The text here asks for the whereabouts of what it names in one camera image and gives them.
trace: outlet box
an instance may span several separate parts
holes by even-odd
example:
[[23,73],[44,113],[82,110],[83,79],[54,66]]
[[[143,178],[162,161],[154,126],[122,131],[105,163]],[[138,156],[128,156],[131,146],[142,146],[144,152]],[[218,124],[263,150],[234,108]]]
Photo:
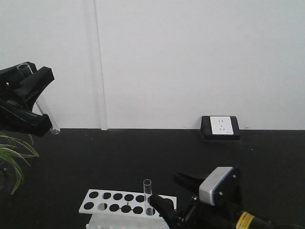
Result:
[[235,116],[202,116],[201,132],[205,140],[240,140]]

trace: test tube rack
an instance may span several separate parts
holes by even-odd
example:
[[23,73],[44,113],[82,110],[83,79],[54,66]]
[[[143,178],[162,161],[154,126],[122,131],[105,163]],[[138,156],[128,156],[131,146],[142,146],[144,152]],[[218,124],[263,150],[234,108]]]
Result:
[[[160,195],[173,202],[177,198]],[[145,213],[143,193],[89,189],[79,209],[80,213],[92,214],[86,229],[169,229],[159,213]]]

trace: glass test tube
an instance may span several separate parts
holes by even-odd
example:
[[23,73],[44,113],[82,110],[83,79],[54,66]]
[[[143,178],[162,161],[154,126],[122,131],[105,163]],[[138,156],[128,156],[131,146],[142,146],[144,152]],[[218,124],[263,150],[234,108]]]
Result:
[[[19,64],[17,66],[17,69],[19,71],[22,72],[22,74],[25,76],[25,77],[28,77],[30,75],[33,74],[33,71],[30,67],[30,65],[28,63],[22,63],[22,64]],[[50,129],[51,133],[56,135],[56,134],[59,134],[59,132],[61,131],[61,129],[58,127],[52,113],[51,113],[51,110],[49,109],[49,107],[47,106],[44,98],[42,95],[40,95],[38,97],[38,99],[36,100],[36,105],[38,106],[38,109],[40,110],[40,112],[42,114],[47,114],[49,116],[49,119],[52,123],[52,127]]]
[[146,179],[143,181],[143,189],[144,189],[144,207],[145,207],[145,213],[148,216],[153,215],[153,208],[150,206],[148,202],[148,197],[152,195],[152,181],[149,179]]

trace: black table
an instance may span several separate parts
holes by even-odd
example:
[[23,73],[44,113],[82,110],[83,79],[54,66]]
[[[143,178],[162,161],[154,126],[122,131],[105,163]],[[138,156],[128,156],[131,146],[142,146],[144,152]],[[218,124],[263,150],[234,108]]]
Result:
[[199,130],[63,129],[34,138],[40,158],[21,162],[25,183],[0,194],[1,229],[84,229],[78,209],[88,189],[192,195],[173,182],[176,172],[205,174],[239,167],[247,210],[278,223],[305,226],[305,131],[242,130],[241,140],[203,141]]

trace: green plant leaf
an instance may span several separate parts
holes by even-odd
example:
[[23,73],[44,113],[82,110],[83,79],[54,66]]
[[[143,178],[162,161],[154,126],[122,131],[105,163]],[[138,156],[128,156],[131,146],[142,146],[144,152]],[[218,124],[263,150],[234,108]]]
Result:
[[32,143],[32,145],[34,144],[34,141],[33,141],[33,137],[32,135],[28,134],[29,138],[30,138],[30,142]]
[[3,152],[3,153],[6,153],[6,154],[12,155],[12,156],[20,157],[29,165],[27,160],[24,159],[24,157],[20,153],[16,152],[15,150],[8,149],[8,148],[2,148],[2,149],[0,149],[0,151]]
[[0,157],[3,158],[4,160],[6,160],[7,162],[9,162],[12,166],[14,166],[14,168],[17,169],[20,174],[23,174],[22,171],[21,171],[21,168],[16,163],[16,161],[14,160],[13,157],[11,157],[11,156],[3,153],[3,152],[0,152]]
[[15,193],[15,191],[18,189],[20,183],[21,183],[21,174],[19,173],[19,171],[17,169],[15,169],[15,172],[16,172],[16,182],[15,182],[15,185],[11,191],[11,195],[13,195]]
[[14,141],[15,143],[19,143],[20,145],[24,146],[27,150],[29,150],[33,155],[35,155],[36,157],[39,157],[38,153],[36,152],[36,150],[27,142],[22,141],[20,139],[14,138],[14,137],[9,137],[9,136],[2,136],[0,135],[0,137],[4,137],[6,139],[10,139],[11,141]]
[[0,149],[3,147],[12,147],[12,148],[17,148],[17,146],[12,146],[12,145],[8,145],[8,144],[0,144]]
[[7,136],[5,133],[3,133],[1,131],[0,131],[0,137],[4,137],[10,144],[12,144],[13,146],[16,146],[16,142],[11,140],[11,138],[9,136]]

